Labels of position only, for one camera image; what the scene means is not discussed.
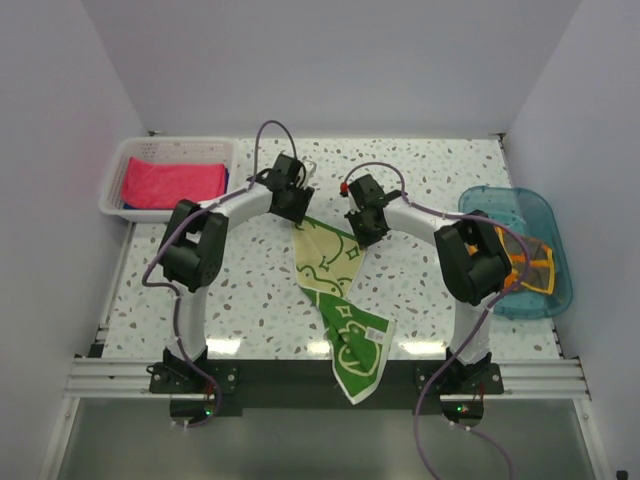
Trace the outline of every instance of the red cloth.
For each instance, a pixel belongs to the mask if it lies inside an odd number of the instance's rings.
[[[122,184],[122,200],[142,209],[171,210],[182,199],[201,202],[224,194],[226,167],[223,164],[157,165],[135,157]]]

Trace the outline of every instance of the teal basket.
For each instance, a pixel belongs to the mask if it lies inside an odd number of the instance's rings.
[[[498,302],[494,313],[511,319],[536,320],[554,317],[569,307],[573,300],[569,267],[553,210],[544,198],[525,188],[472,187],[460,197],[458,210],[463,213],[482,210],[515,232],[542,240],[553,250],[556,269],[553,293],[510,293]]]

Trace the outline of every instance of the light green fabric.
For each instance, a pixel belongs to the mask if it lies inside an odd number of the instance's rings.
[[[293,227],[293,247],[296,279],[322,315],[336,379],[359,403],[380,382],[395,323],[346,300],[364,261],[353,236],[306,218]]]

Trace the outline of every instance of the speckled table surface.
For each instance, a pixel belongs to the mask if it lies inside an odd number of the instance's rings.
[[[495,140],[299,139],[298,155],[317,162],[311,185],[316,193],[308,215],[349,232],[348,202],[338,195],[341,178],[358,163],[386,161],[407,179],[416,201],[455,211],[458,198],[475,185],[510,186]],[[288,149],[283,140],[265,139],[261,166]],[[253,139],[238,142],[239,177],[252,168]],[[372,169],[385,189],[395,174]],[[140,284],[164,225],[137,224],[109,314],[103,357],[160,358],[170,337],[173,299],[163,289]],[[152,278],[160,279],[160,269]],[[295,283],[288,222],[263,215],[228,237],[223,271],[212,284],[206,311],[209,356],[242,359],[325,359],[320,314]],[[440,275],[435,249],[406,234],[369,248],[349,294],[363,309],[397,322],[391,359],[443,358],[453,334],[453,299]],[[491,345],[496,360],[557,359],[553,322],[493,317]]]

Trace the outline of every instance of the white label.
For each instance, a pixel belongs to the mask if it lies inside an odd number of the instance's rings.
[[[384,344],[384,332],[372,327],[367,327],[367,333],[364,338],[372,342],[379,343],[380,345]]]

